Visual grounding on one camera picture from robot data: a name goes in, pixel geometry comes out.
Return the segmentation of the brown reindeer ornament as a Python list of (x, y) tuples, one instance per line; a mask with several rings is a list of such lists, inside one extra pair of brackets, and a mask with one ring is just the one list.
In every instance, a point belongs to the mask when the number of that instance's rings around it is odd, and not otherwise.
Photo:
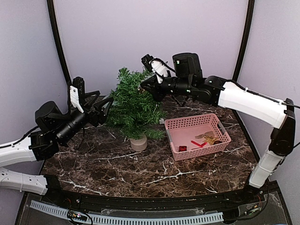
[(205, 132), (205, 133), (203, 133), (203, 134), (199, 134), (199, 135), (195, 136), (195, 139), (201, 139), (201, 138), (204, 138), (205, 135), (213, 136), (214, 133), (213, 133), (213, 131), (208, 131), (208, 132)]

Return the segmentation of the small green christmas tree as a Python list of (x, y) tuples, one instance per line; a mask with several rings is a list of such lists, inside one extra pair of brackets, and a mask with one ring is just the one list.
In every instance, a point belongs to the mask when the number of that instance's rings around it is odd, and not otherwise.
[(154, 128), (159, 120), (165, 117), (160, 102), (156, 102), (152, 95), (145, 91), (139, 92), (142, 81), (150, 77), (147, 71), (130, 71), (123, 67), (118, 73), (118, 84), (112, 90), (110, 97), (114, 102), (109, 111), (106, 125), (120, 131), (130, 140), (131, 149), (144, 151), (147, 140), (159, 140), (164, 132)]

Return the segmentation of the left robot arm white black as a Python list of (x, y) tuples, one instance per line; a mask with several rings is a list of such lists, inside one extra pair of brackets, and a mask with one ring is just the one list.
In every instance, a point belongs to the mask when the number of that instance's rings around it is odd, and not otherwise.
[(45, 195), (55, 204), (66, 201), (66, 193), (61, 190), (55, 175), (30, 175), (6, 169), (6, 166), (21, 162), (42, 161), (53, 157), (59, 147), (67, 147), (86, 124), (94, 127), (103, 125), (113, 104), (112, 97), (97, 102), (99, 91), (79, 94), (71, 86), (68, 96), (69, 109), (62, 114), (55, 102), (43, 104), (35, 112), (36, 126), (20, 140), (9, 142), (0, 148), (0, 186)]

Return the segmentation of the red foil gift box ornament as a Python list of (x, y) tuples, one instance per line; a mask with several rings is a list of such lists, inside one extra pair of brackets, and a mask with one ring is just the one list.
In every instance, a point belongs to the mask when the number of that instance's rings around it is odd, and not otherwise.
[(179, 152), (184, 152), (184, 151), (187, 151), (187, 146), (185, 145), (179, 146)]

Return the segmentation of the pink plastic basket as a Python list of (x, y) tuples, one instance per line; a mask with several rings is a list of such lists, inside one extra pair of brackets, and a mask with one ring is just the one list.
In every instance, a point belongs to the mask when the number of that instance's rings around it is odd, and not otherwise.
[(231, 137), (213, 113), (165, 120), (175, 161), (223, 151)]

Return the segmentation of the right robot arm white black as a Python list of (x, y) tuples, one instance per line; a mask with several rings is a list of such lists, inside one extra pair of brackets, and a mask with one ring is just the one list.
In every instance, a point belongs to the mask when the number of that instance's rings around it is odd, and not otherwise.
[(270, 143), (258, 165), (251, 172), (248, 184), (240, 191), (239, 199), (250, 203), (257, 196), (268, 177), (296, 147), (296, 106), (291, 99), (274, 99), (248, 88), (234, 80), (211, 75), (203, 77), (199, 57), (196, 53), (179, 53), (172, 57), (174, 67), (150, 55), (141, 62), (153, 76), (141, 83), (156, 101), (166, 95), (186, 96), (193, 100), (223, 108), (233, 109), (260, 119), (273, 127)]

